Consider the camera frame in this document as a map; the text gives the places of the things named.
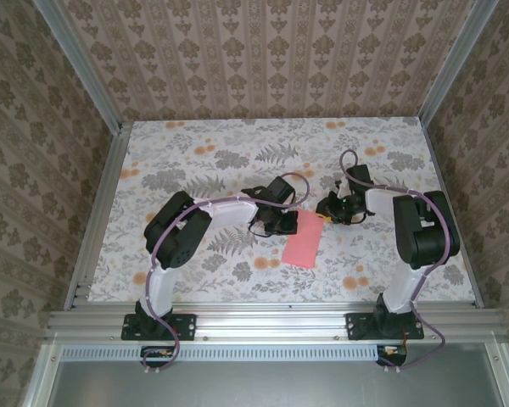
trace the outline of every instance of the floor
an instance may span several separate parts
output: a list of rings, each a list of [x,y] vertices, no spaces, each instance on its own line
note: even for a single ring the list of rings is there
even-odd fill
[[[342,176],[340,153],[355,149],[376,183],[440,189],[417,118],[192,120],[137,122],[120,174],[90,301],[135,301],[149,261],[143,229],[180,190],[199,198],[233,195],[301,172],[316,204]],[[301,180],[289,178],[301,197]],[[326,224],[313,269],[281,261],[286,237],[254,237],[246,225],[206,234],[182,267],[183,302],[374,301],[396,265],[394,226],[381,215],[358,226]],[[461,254],[432,274],[421,300],[473,301]]]
[[[410,345],[411,360],[426,346]],[[375,362],[177,362],[144,374],[137,362],[61,363],[49,405],[499,407],[483,345],[450,344],[401,373]]]

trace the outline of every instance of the pink cloth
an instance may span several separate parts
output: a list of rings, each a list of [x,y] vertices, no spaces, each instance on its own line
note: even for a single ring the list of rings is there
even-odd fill
[[[312,269],[321,241],[324,219],[315,212],[298,209],[298,232],[288,237],[282,251],[282,262]]]

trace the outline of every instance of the damask wallpaper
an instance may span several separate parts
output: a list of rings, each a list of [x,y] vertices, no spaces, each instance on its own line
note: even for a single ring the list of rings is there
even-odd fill
[[[0,406],[64,303],[111,135],[31,1],[0,1]]]
[[[509,327],[509,0],[499,2],[428,130],[481,293]]]
[[[123,120],[413,116],[473,0],[59,0]]]

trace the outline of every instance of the table surface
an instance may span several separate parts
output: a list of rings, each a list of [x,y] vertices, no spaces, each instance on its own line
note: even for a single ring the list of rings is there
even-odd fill
[[[221,198],[301,172],[316,204],[342,173],[353,148],[376,183],[440,189],[417,118],[149,121],[134,124],[89,295],[135,301],[149,268],[143,229],[177,191]],[[305,186],[288,179],[299,197]],[[259,238],[246,225],[208,231],[181,268],[175,301],[374,301],[390,283],[397,257],[394,226],[381,215],[358,226],[325,224],[313,269],[284,264],[286,237]],[[435,271],[421,300],[473,301],[461,254]]]

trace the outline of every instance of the purple cable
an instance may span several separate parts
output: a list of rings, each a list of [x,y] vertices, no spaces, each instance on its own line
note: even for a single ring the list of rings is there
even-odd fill
[[[402,192],[402,193],[407,193],[407,194],[410,194],[410,195],[415,195],[416,197],[419,197],[424,202],[426,202],[426,204],[430,207],[430,209],[438,217],[439,223],[443,226],[443,234],[445,235],[445,250],[443,252],[443,255],[441,256],[441,259],[439,259],[434,265],[428,267],[424,271],[424,273],[422,273],[421,280],[418,282],[417,286],[415,287],[415,291],[413,292],[413,294],[411,295],[411,298],[409,300],[409,305],[411,306],[411,311],[413,311],[413,314],[415,315],[415,317],[423,325],[427,326],[429,329],[431,329],[433,332],[435,332],[441,338],[441,343],[436,348],[432,349],[430,352],[425,354],[422,358],[420,358],[418,360],[415,360],[414,362],[408,363],[407,365],[403,365],[401,367],[395,366],[392,362],[386,360],[385,358],[379,358],[380,360],[384,361],[385,363],[388,363],[389,365],[393,366],[396,370],[398,370],[398,369],[400,369],[400,370],[408,369],[410,367],[413,367],[413,366],[416,366],[416,365],[422,363],[424,360],[427,360],[427,359],[431,358],[434,354],[439,352],[445,346],[445,343],[446,343],[446,339],[445,339],[445,336],[443,335],[443,333],[441,333],[434,326],[428,324],[420,316],[420,314],[418,313],[417,309],[415,308],[414,301],[417,299],[417,296],[421,292],[422,286],[424,285],[424,282],[426,281],[426,279],[428,278],[430,273],[432,271],[434,271],[435,269],[437,269],[440,265],[442,265],[449,258],[449,253],[450,253],[450,234],[449,234],[449,228],[445,227],[447,225],[447,222],[445,221],[445,218],[444,218],[443,214],[441,213],[441,211],[438,209],[437,206],[435,206],[435,204],[432,201],[430,201],[426,196],[424,196],[424,194],[422,194],[422,193],[420,193],[418,191],[414,191],[412,189],[405,189],[405,188],[399,188],[399,187],[390,187],[390,186],[387,186],[387,185],[368,184],[367,182],[363,182],[363,181],[357,180],[356,178],[351,176],[347,172],[347,170],[345,169],[345,166],[343,164],[343,157],[347,153],[352,153],[355,156],[355,165],[358,164],[358,154],[356,153],[355,150],[353,150],[351,148],[348,148],[345,151],[343,151],[341,153],[341,156],[339,157],[339,166],[341,167],[341,170],[344,172],[345,176],[349,180],[351,180],[351,181],[353,181],[353,182],[355,182],[355,183],[357,183],[359,185],[362,185],[364,187],[370,187],[370,188],[376,188],[376,189],[387,189],[389,191]]]
[[[151,275],[154,273],[154,270],[157,267],[156,254],[159,252],[160,245],[162,244],[164,239],[166,239],[166,237],[170,234],[171,230],[174,227],[176,227],[177,224],[179,222],[181,222],[181,220],[185,216],[187,216],[192,211],[194,211],[194,210],[196,210],[196,209],[198,209],[198,208],[200,208],[202,206],[207,206],[207,205],[212,205],[212,204],[221,204],[223,202],[235,202],[235,201],[238,201],[238,202],[254,202],[255,204],[265,204],[265,205],[269,205],[269,206],[274,206],[276,208],[286,209],[286,208],[292,208],[294,206],[299,206],[303,202],[305,202],[305,200],[309,196],[309,192],[310,192],[310,186],[309,186],[309,182],[307,181],[307,178],[305,178],[301,174],[298,174],[298,173],[295,173],[295,172],[287,172],[287,173],[283,174],[282,176],[297,176],[297,177],[301,178],[305,182],[305,195],[298,202],[292,202],[292,203],[273,203],[273,202],[264,201],[262,199],[256,199],[256,198],[250,198],[250,197],[218,198],[218,199],[211,199],[211,200],[207,200],[207,201],[203,201],[203,202],[198,202],[198,203],[195,203],[193,206],[190,206],[187,209],[185,209],[184,211],[182,211],[179,214],[179,216],[177,216],[170,223],[170,225],[166,228],[166,230],[162,233],[162,235],[160,235],[160,238],[156,242],[156,244],[154,245],[153,252],[151,253],[151,269],[149,270],[149,273],[147,274],[147,281],[145,281],[145,299],[147,301],[147,308],[148,308],[149,314],[151,314],[151,316],[153,318],[155,318],[155,320],[157,320],[162,326],[164,326],[164,328],[166,328],[170,332],[170,334],[173,336],[173,340],[174,340],[174,344],[175,344],[175,352],[171,356],[170,360],[168,360],[168,362],[164,366],[162,366],[161,369],[160,368],[150,368],[149,366],[147,366],[147,357],[148,357],[149,354],[155,352],[156,349],[148,349],[145,352],[145,354],[143,355],[143,360],[142,360],[142,364],[143,364],[143,367],[145,368],[146,372],[149,372],[151,369],[153,369],[153,371],[157,371],[157,372],[160,371],[160,370],[167,369],[168,367],[170,367],[170,365],[173,363],[173,361],[175,359],[177,359],[177,356],[179,355],[179,350],[180,350],[179,337],[177,336],[176,332],[173,330],[173,328],[170,326],[170,324],[168,324],[166,321],[164,321],[162,318],[160,318],[156,314],[156,312],[154,312],[153,305],[151,304],[151,302],[149,300]]]

